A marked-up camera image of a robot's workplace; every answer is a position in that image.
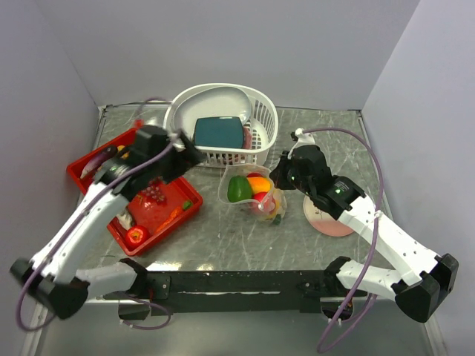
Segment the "red round fruit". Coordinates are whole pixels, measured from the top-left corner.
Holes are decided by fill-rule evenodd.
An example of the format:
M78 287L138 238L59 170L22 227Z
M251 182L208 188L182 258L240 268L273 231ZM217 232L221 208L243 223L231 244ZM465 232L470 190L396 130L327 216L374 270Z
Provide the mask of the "red round fruit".
M265 203L268 200L268 193L265 191L256 193L253 195L252 199L256 200L258 203Z

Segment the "clear dotted zip bag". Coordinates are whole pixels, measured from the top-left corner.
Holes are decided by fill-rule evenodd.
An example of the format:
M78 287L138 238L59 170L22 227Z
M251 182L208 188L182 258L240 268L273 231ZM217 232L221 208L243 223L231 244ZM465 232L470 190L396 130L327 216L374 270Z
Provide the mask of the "clear dotted zip bag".
M249 200L243 200L240 202L230 202L227 199L227 188L229 180L233 176L244 176L252 172L262 174L272 183L272 188L268 193L268 200L265 203L258 203L252 198ZM274 186L273 181L270 179L271 171L260 165L254 164L242 164L233 165L225 169L223 177L221 178L218 188L218 198L221 202L232 206L233 208L246 211L249 216L254 217L256 220L273 223L279 225L284 218L287 208L286 198L281 189Z

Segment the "green bell pepper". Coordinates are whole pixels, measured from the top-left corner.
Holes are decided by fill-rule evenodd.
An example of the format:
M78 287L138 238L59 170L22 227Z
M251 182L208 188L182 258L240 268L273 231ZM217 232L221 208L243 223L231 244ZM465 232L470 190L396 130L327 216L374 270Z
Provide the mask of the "green bell pepper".
M227 199L230 202L240 202L249 200L253 196L252 187L248 179L244 176L233 176L229 180L227 188Z

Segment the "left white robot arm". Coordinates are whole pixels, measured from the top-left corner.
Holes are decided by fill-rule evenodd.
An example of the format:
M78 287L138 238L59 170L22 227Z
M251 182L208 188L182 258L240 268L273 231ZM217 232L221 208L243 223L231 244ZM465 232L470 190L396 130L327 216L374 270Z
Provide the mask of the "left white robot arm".
M113 156L96 172L82 202L54 238L30 259L19 258L10 273L30 296L60 320L76 314L87 300L111 293L141 297L148 271L125 258L106 268L80 269L103 228L155 178L170 183L206 155L178 131L169 134L144 125L128 147L128 156Z

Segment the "red faceted apple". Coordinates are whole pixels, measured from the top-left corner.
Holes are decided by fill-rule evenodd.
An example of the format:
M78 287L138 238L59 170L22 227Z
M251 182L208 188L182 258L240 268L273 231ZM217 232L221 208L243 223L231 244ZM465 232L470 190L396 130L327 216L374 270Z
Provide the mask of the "red faceted apple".
M257 172L252 172L252 173L250 173L250 174L247 174L246 177L247 177L247 178L263 177L263 175L262 175L262 174L259 174L259 173L257 173Z

